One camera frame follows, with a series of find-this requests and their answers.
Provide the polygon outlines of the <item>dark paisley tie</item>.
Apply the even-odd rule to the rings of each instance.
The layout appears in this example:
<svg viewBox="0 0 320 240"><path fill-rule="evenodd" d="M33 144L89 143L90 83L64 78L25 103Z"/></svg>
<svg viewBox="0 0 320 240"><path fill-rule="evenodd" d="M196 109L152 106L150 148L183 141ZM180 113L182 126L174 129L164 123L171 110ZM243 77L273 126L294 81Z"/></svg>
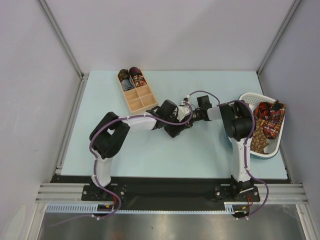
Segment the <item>dark paisley tie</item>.
<svg viewBox="0 0 320 240"><path fill-rule="evenodd" d="M185 128L184 127L174 127L170 128L166 132L169 134L170 137L175 138L177 137Z"/></svg>

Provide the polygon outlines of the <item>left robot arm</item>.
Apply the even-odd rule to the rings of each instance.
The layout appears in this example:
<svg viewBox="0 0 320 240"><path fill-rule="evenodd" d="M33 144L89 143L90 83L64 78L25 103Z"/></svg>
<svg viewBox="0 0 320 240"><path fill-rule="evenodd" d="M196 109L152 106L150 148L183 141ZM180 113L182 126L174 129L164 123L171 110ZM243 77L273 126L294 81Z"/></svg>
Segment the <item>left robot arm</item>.
<svg viewBox="0 0 320 240"><path fill-rule="evenodd" d="M113 158L121 150L130 132L184 128L191 121L192 106L187 98L180 105L166 100L144 113L120 117L108 112L89 136L89 151L94 156L92 194L99 200L113 195L111 183Z"/></svg>

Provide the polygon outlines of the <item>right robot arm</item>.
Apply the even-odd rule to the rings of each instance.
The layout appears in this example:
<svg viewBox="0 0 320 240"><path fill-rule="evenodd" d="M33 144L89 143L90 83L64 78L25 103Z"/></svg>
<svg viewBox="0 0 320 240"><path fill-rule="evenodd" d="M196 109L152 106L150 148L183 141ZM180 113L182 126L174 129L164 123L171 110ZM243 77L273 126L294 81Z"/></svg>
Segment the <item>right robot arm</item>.
<svg viewBox="0 0 320 240"><path fill-rule="evenodd" d="M224 131L232 144L234 168L230 185L217 187L215 196L235 201L252 199L255 192L254 177L250 170L250 148L256 127L252 110L242 100L234 100L213 107L208 95L197 98L198 107L193 112L195 121L213 121L221 119Z"/></svg>

